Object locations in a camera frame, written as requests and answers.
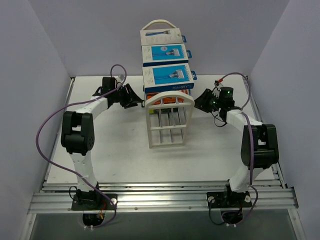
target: white table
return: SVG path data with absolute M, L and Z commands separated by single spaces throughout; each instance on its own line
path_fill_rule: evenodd
M 212 89 L 214 80 L 220 77 L 198 76 L 191 91 L 193 98 L 200 96 L 206 88 Z M 142 76 L 128 76 L 126 83 L 143 99 Z M 76 77 L 69 102 L 90 99 L 101 84 L 101 76 Z M 242 106 L 248 97 L 242 78 L 229 76 L 223 84 L 234 88 L 235 104 Z M 73 106 L 68 110 L 74 111 L 79 107 Z M 244 111 L 254 118 L 250 104 Z M 242 165 L 242 134 L 229 124 L 218 128 L 213 121 L 211 114 L 195 109 L 185 146 L 149 149 L 145 110 L 140 106 L 123 109 L 115 103 L 94 121 L 95 144 L 91 158 L 95 177 L 100 183 L 225 181 Z M 51 159 L 74 170 L 70 156 L 61 146 L 60 136 L 57 141 Z M 273 179 L 271 168 L 257 178 Z M 73 185 L 76 182 L 72 173 L 51 166 L 46 184 Z

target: blue and white product box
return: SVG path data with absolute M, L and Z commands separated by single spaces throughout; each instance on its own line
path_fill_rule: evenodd
M 141 46 L 160 44 L 183 44 L 186 38 L 179 28 L 140 30 Z
M 188 63 L 191 57 L 190 51 L 186 50 L 183 43 L 142 46 L 144 67 Z
M 143 67 L 142 74 L 146 94 L 192 89 L 197 79 L 187 63 Z

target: black mounting plate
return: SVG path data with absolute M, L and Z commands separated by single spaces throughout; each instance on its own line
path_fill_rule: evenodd
M 114 193 L 105 193 L 105 195 L 107 197 L 109 197 L 110 199 L 116 199 L 116 202 L 118 202 L 118 195 L 114 194 Z M 115 208 L 117 208 L 117 204 L 115 204 L 115 206 L 112 206 L 111 203 L 105 199 L 104 197 L 102 197 L 102 199 L 105 201 L 106 203 L 106 208 L 105 210 L 115 210 Z M 73 196 L 73 201 L 72 201 L 72 206 L 71 206 L 71 210 L 73 211 L 90 211 L 90 210 L 101 210 L 104 208 L 105 203 L 103 201 L 101 201 L 100 203 L 96 204 L 85 204 L 85 203 L 81 203 L 81 201 L 78 201 L 78 197 L 77 195 Z
M 244 193 L 237 193 L 237 194 L 243 194 L 242 199 L 245 199 L 246 196 L 250 197 L 250 193 L 248 191 Z M 211 203 L 211 208 L 212 209 L 229 209 L 229 208 L 251 208 L 252 203 L 246 202 L 244 200 L 237 201 L 235 203 L 228 204 L 228 202 L 225 199 L 225 192 L 224 191 L 216 191 L 216 192 L 207 192 L 206 193 L 206 200 L 207 200 L 207 205 L 208 208 L 210 208 L 210 201 L 208 200 L 209 197 L 214 197 L 214 201 Z

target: screw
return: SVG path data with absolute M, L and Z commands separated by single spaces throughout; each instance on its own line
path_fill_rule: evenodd
M 246 203 L 250 203 L 251 202 L 251 198 L 247 195 L 247 196 L 245 196 L 244 201 Z
M 208 202 L 213 204 L 215 202 L 215 198 L 213 196 L 208 197 Z
M 113 204 L 116 205 L 117 204 L 117 199 L 111 198 L 111 202 L 113 202 Z

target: orange box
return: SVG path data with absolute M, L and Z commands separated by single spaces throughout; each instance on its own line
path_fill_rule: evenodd
M 184 94 L 188 94 L 189 95 L 189 90 L 188 89 L 179 90 L 179 92 L 182 92 Z M 152 98 L 153 96 L 157 95 L 158 93 L 159 92 L 147 93 L 146 94 L 146 99 L 148 100 L 148 99 Z M 183 103 L 184 99 L 178 97 L 178 102 L 179 103 Z M 163 104 L 175 104 L 175 103 L 176 103 L 176 98 L 175 97 L 165 97 L 165 98 L 163 98 Z M 160 104 L 160 101 L 156 101 L 154 103 L 154 105 L 159 105 L 159 104 Z

